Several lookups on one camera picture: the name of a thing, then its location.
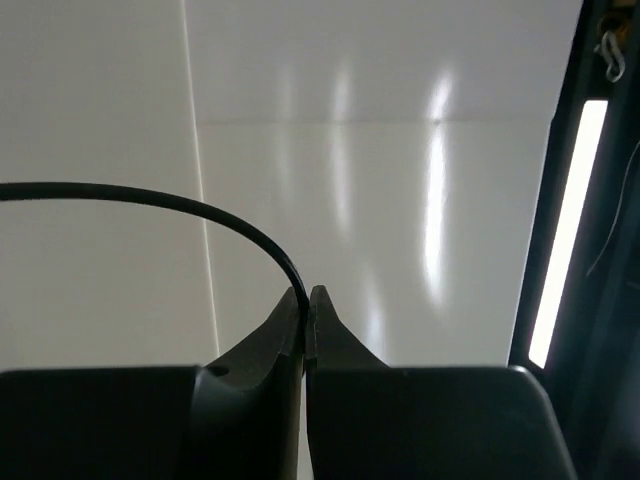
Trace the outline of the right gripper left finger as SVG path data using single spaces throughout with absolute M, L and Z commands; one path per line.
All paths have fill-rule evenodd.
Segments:
M 303 322 L 288 289 L 266 320 L 208 370 L 234 395 L 213 436 L 232 479 L 295 479 L 303 376 Z

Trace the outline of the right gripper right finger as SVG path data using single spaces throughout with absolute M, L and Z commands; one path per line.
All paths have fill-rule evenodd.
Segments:
M 316 286 L 307 438 L 318 479 L 572 479 L 550 399 L 520 367 L 391 367 Z

